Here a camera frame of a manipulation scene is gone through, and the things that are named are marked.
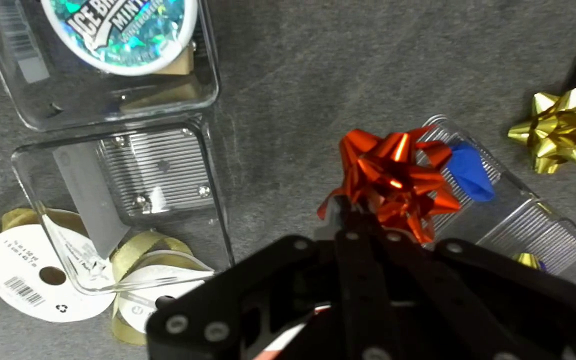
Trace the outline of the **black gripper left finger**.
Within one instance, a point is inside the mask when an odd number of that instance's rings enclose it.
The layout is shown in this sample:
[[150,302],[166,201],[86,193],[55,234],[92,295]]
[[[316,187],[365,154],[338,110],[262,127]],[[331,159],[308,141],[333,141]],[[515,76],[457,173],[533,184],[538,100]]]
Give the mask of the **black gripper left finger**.
[[147,322],[149,360],[255,358],[335,295],[335,241],[284,236],[162,303]]

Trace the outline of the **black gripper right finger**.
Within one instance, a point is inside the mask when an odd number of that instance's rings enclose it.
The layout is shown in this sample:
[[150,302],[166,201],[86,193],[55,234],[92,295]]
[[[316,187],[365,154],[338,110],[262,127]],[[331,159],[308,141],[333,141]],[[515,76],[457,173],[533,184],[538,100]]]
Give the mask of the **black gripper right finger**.
[[576,284],[449,237],[372,236],[394,299],[410,299],[449,360],[576,360]]

